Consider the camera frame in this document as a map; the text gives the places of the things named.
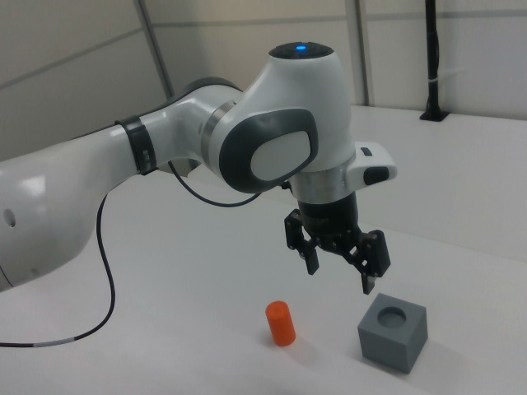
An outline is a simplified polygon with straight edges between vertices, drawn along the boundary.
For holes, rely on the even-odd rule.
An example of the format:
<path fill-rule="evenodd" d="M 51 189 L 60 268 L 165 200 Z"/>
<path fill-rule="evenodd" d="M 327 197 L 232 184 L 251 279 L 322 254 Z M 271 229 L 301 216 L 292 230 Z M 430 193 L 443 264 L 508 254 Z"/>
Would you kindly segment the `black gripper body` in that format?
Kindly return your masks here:
<path fill-rule="evenodd" d="M 360 234 L 355 193 L 336 202 L 298 202 L 301 221 L 308 235 L 327 252 L 350 252 Z"/>

